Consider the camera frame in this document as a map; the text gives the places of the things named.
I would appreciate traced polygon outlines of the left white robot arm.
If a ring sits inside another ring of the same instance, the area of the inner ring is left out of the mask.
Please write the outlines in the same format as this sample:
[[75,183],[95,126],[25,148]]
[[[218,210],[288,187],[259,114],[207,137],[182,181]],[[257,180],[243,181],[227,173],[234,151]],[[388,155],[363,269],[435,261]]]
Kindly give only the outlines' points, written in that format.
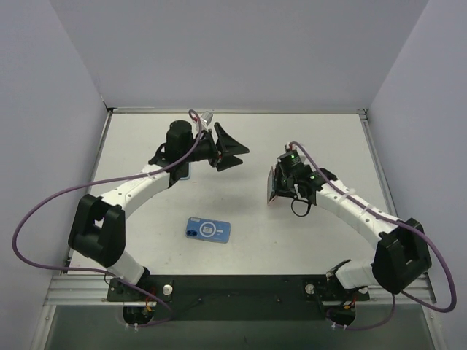
[[240,155],[247,153],[249,149],[218,122],[213,129],[197,134],[187,121],[172,122],[165,142],[136,178],[121,182],[100,196],[87,194],[80,199],[69,247],[124,280],[123,290],[130,298],[145,298],[150,283],[143,276],[148,271],[126,251],[126,220],[156,194],[185,178],[190,163],[205,160],[211,167],[224,171],[241,165]]

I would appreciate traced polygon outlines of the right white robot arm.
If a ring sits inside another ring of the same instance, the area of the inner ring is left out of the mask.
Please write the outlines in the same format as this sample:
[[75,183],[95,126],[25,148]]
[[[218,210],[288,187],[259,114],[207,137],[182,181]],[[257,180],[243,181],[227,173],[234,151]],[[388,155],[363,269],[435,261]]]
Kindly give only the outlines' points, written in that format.
[[295,150],[277,158],[268,177],[268,201],[291,199],[291,210],[305,217],[316,206],[348,224],[374,249],[369,260],[345,260],[327,273],[329,284],[339,289],[380,286],[398,294],[431,266],[427,243],[412,232],[422,225],[415,219],[402,221],[352,193],[333,173],[305,164]]

